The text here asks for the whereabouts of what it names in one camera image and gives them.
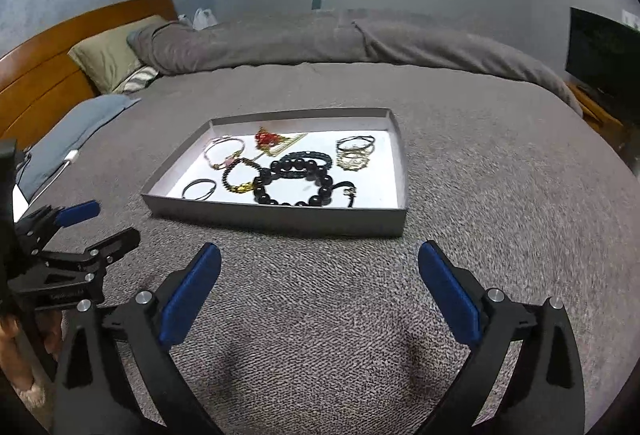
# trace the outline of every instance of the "beaded bracelet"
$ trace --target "beaded bracelet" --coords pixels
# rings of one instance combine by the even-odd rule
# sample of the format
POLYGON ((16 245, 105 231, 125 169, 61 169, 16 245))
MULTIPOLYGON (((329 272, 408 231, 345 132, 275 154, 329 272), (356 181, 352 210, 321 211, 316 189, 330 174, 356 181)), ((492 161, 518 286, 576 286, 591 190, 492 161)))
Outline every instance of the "beaded bracelet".
POLYGON ((326 168, 327 170, 329 170, 334 165, 334 162, 331 160, 331 157, 329 157, 327 154, 323 154, 322 152, 309 152, 309 151, 292 152, 292 154, 283 155, 282 158, 280 159, 280 162, 289 160, 293 163, 293 161, 299 158, 302 160, 305 160, 305 159, 323 160, 324 168, 326 168))
POLYGON ((251 168, 255 168, 260 174, 262 174, 264 170, 271 174, 269 168, 260 168, 260 165, 257 162, 252 161, 251 159, 247 159, 244 157, 236 159, 226 167, 225 173, 222 174, 222 186, 224 186, 226 190, 230 191, 231 193, 247 193, 248 191, 254 189, 254 182, 244 182, 240 186, 231 186, 231 184, 229 184, 229 182, 227 181, 231 170, 233 170, 233 168, 238 166, 238 164, 240 163, 246 164, 251 168))
POLYGON ((272 199, 271 196, 267 193, 265 186, 268 186, 273 181, 273 176, 271 175, 271 171, 273 171, 276 176, 279 175, 278 178, 292 179, 313 176, 316 180, 319 181, 320 187, 318 189, 318 194, 313 195, 311 198, 309 198, 308 203, 299 201, 296 203, 296 206, 322 206, 323 203, 327 202, 331 198, 331 195, 335 189, 344 187, 344 194, 349 196, 350 198, 348 207, 353 207, 353 200, 356 196, 356 187, 353 182, 343 181, 334 185, 334 179, 326 173, 326 168, 324 166, 318 166, 313 160, 305 161, 302 158, 298 157, 293 160, 292 166, 288 164, 289 162, 289 159, 273 161, 271 163, 271 170, 268 177, 263 177, 262 175, 260 175, 259 177, 256 177, 254 179, 254 196, 256 197, 258 204, 270 204, 272 206, 291 205, 288 202, 278 203, 277 200, 272 199), (301 171, 291 172, 291 168, 296 168, 297 170, 301 171), (300 176, 286 176, 290 174, 298 174, 300 176))

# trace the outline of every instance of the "bracelet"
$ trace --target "bracelet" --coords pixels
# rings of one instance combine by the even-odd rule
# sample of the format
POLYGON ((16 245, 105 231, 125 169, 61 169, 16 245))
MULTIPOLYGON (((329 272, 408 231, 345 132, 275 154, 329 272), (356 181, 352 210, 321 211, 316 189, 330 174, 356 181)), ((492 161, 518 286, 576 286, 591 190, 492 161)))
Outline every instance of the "bracelet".
POLYGON ((238 159, 242 155, 242 152, 244 152, 244 141, 242 139, 234 138, 233 136, 221 136, 219 138, 210 139, 205 145, 204 151, 202 154, 204 155, 204 158, 209 163, 209 166, 212 167, 214 170, 224 170, 225 168, 228 168, 233 161, 238 159), (242 148, 240 148, 240 150, 236 152, 233 152, 231 155, 228 155, 227 157, 225 157, 225 160, 223 160, 220 164, 212 163, 209 156, 207 155, 207 152, 211 148, 213 148, 215 145, 222 144, 223 142, 228 142, 228 141, 238 141, 240 142, 240 144, 242 144, 242 148))
POLYGON ((347 171, 358 171, 366 168, 369 164, 369 156, 375 150, 376 138, 373 136, 352 136, 350 138, 340 139, 335 143, 337 150, 337 158, 335 163, 347 171), (345 147, 344 143, 350 141, 365 141, 364 146, 345 147))
MULTIPOLYGON (((280 176, 284 177, 285 179, 299 179, 299 178, 303 178, 304 176, 289 176, 289 173, 282 173, 282 171, 285 172, 289 172, 289 170, 291 170, 291 168, 296 168, 296 170, 304 170, 306 168, 306 170, 309 171, 313 171, 313 170, 324 170, 327 171, 329 170, 333 165, 334 162, 331 160, 331 157, 329 157, 327 154, 323 154, 322 152, 292 152, 292 154, 287 154, 284 155, 279 161, 274 161, 276 163, 280 163, 280 176), (314 161, 313 159, 318 159, 318 160, 323 160, 324 161, 324 165, 323 166, 318 166, 316 161, 314 161)), ((274 163, 271 163, 271 171, 273 171, 274 173, 278 173, 278 171, 275 171, 273 169, 274 167, 274 163)))
POLYGON ((182 190, 182 198, 186 199, 187 197, 185 197, 185 193, 187 193, 187 190, 191 187, 191 186, 196 186, 196 184, 201 184, 203 182, 209 182, 211 184, 213 184, 212 188, 205 193, 204 195, 197 197, 195 199, 189 199, 189 200, 207 200, 210 196, 213 195, 213 192, 216 190, 216 187, 218 187, 218 184, 216 183, 216 181, 212 180, 212 179, 196 179, 194 181, 191 181, 190 183, 187 184, 187 186, 184 187, 184 190, 182 190))
POLYGON ((257 162, 254 162, 251 159, 247 159, 244 157, 236 159, 226 167, 225 173, 222 174, 222 185, 231 193, 247 193, 248 191, 254 189, 255 179, 252 182, 244 182, 240 186, 231 186, 231 184, 228 183, 227 179, 229 177, 229 174, 231 173, 231 170, 233 170, 233 168, 238 166, 238 164, 240 163, 246 164, 251 168, 255 168, 260 173, 260 175, 262 175, 265 171, 269 175, 271 175, 271 171, 269 170, 269 168, 261 168, 257 162))
POLYGON ((295 152, 287 154, 280 160, 272 161, 269 168, 260 168, 260 175, 254 179, 254 187, 260 184, 268 184, 274 177, 281 179, 303 179, 313 174, 316 178, 328 175, 331 168, 331 157, 322 152, 295 152), (314 159, 324 161, 324 166, 318 166, 314 159))
MULTIPOLYGON (((353 201, 356 197, 356 187, 353 182, 343 181, 338 182, 338 184, 334 184, 334 179, 330 175, 322 175, 318 174, 319 170, 308 171, 305 170, 305 176, 314 175, 316 179, 320 182, 320 187, 318 189, 318 194, 313 195, 309 198, 308 202, 299 201, 296 202, 296 206, 313 206, 318 207, 325 204, 330 198, 335 189, 344 187, 344 194, 349 196, 349 205, 348 208, 353 207, 353 201)), ((271 198, 271 196, 267 193, 265 186, 269 185, 273 179, 262 180, 261 177, 256 177, 254 179, 254 196, 258 201, 258 204, 268 204, 271 206, 290 206, 288 202, 279 203, 277 200, 271 198)))
POLYGON ((373 136, 351 136, 350 138, 340 139, 340 141, 335 143, 335 146, 338 152, 361 152, 363 154, 370 155, 373 154, 375 142, 376 138, 373 136), (345 148, 343 144, 349 141, 365 141, 367 144, 364 146, 351 146, 350 148, 345 148))

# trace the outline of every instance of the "plastic bag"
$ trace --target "plastic bag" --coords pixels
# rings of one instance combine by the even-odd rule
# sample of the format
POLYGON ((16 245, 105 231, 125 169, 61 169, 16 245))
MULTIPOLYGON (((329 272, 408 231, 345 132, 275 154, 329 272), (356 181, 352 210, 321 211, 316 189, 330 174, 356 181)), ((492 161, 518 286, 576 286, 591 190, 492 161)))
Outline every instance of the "plastic bag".
POLYGON ((193 17, 193 28, 197 30, 216 25, 218 21, 210 9, 199 8, 193 17))
POLYGON ((193 27, 193 24, 191 23, 191 20, 189 20, 187 18, 186 14, 179 14, 178 15, 178 22, 180 22, 181 24, 184 24, 184 25, 188 25, 189 27, 193 27))

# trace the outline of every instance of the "jewelry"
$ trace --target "jewelry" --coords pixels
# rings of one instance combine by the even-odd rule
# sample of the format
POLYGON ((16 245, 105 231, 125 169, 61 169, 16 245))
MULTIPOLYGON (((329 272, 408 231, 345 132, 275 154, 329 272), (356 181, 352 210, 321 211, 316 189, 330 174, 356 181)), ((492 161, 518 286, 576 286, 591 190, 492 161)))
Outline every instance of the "jewelry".
POLYGON ((203 155, 204 155, 204 158, 209 163, 209 166, 212 167, 214 170, 224 170, 225 168, 228 168, 229 165, 233 163, 233 161, 239 158, 242 155, 242 152, 244 152, 244 141, 242 139, 234 138, 232 136, 220 136, 219 138, 210 139, 207 142, 207 144, 204 147, 203 155), (213 148, 215 145, 222 144, 223 142, 228 142, 228 141, 238 141, 240 144, 242 144, 242 148, 240 148, 240 150, 236 152, 233 152, 231 155, 228 155, 227 157, 225 157, 225 160, 223 160, 220 164, 212 163, 209 156, 207 155, 207 152, 211 148, 213 148))
POLYGON ((254 157, 254 160, 259 159, 264 154, 267 154, 269 157, 276 157, 276 155, 281 154, 287 148, 293 146, 307 134, 308 132, 304 132, 303 134, 296 135, 294 138, 288 138, 287 136, 281 136, 280 134, 272 134, 266 128, 261 126, 258 133, 255 134, 255 144, 258 150, 261 150, 262 153, 258 155, 258 157, 254 157))
POLYGON ((231 173, 231 170, 233 170, 233 168, 238 166, 238 164, 240 163, 246 164, 251 168, 255 168, 260 173, 260 175, 262 175, 264 171, 266 171, 269 175, 271 175, 271 171, 269 170, 269 168, 261 168, 257 162, 254 162, 251 159, 247 159, 244 157, 236 159, 229 166, 226 167, 225 173, 222 174, 222 185, 226 188, 226 190, 230 191, 231 193, 247 193, 248 191, 251 191, 252 189, 254 189, 254 182, 244 182, 240 186, 231 186, 231 184, 229 184, 229 182, 227 181, 229 174, 231 173))
POLYGON ((273 181, 273 176, 271 176, 271 171, 275 174, 280 175, 282 178, 303 178, 308 176, 315 177, 316 180, 320 183, 320 187, 318 189, 318 194, 313 195, 309 198, 308 202, 299 201, 296 202, 296 206, 313 206, 318 207, 322 206, 326 203, 330 198, 335 189, 345 187, 344 194, 349 196, 349 205, 348 207, 353 207, 353 200, 356 196, 356 187, 353 182, 340 182, 334 185, 334 179, 326 174, 326 168, 324 166, 318 166, 314 160, 303 160, 303 158, 296 158, 293 161, 293 166, 284 165, 286 162, 290 162, 289 160, 280 160, 273 161, 271 163, 271 170, 268 177, 263 178, 262 175, 256 177, 254 179, 254 196, 258 201, 258 204, 269 204, 272 206, 290 206, 288 202, 279 203, 277 200, 271 198, 271 196, 267 193, 265 186, 268 186, 273 181), (284 174, 289 172, 291 168, 296 168, 297 170, 301 170, 298 172, 302 174, 300 177, 286 177, 284 174))
POLYGON ((186 199, 187 197, 185 197, 185 193, 187 193, 187 190, 191 187, 191 186, 196 186, 196 184, 201 184, 201 183, 210 183, 213 184, 213 186, 211 187, 211 189, 205 193, 204 195, 201 195, 200 197, 197 197, 195 199, 189 199, 189 200, 207 200, 210 196, 213 195, 213 192, 216 190, 216 187, 218 187, 218 184, 216 183, 216 181, 212 180, 212 179, 196 179, 191 181, 190 183, 187 184, 187 186, 184 187, 184 190, 182 190, 182 198, 186 199))
POLYGON ((291 170, 291 168, 304 170, 306 167, 306 170, 310 173, 319 170, 321 176, 324 176, 327 175, 327 170, 329 170, 333 164, 334 162, 331 160, 331 157, 322 152, 293 152, 292 154, 284 155, 279 161, 272 162, 271 171, 278 173, 285 179, 302 179, 305 177, 304 174, 289 170, 291 170), (314 159, 323 160, 324 165, 318 166, 314 159))
POLYGON ((340 139, 335 143, 337 150, 337 158, 335 163, 343 170, 358 171, 366 168, 369 164, 369 156, 375 150, 374 143, 376 138, 373 136, 353 136, 350 138, 340 139), (364 141, 364 146, 345 146, 344 144, 351 141, 364 141))

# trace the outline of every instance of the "wooden headboard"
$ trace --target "wooden headboard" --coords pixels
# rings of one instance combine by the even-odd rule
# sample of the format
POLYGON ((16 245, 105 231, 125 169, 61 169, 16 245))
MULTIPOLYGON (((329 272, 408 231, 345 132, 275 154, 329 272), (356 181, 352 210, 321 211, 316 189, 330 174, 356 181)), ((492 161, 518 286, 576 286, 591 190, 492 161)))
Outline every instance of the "wooden headboard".
POLYGON ((153 14, 177 19, 172 0, 128 0, 57 24, 0 58, 0 139, 32 146, 71 108, 98 95, 66 53, 85 38, 153 14))

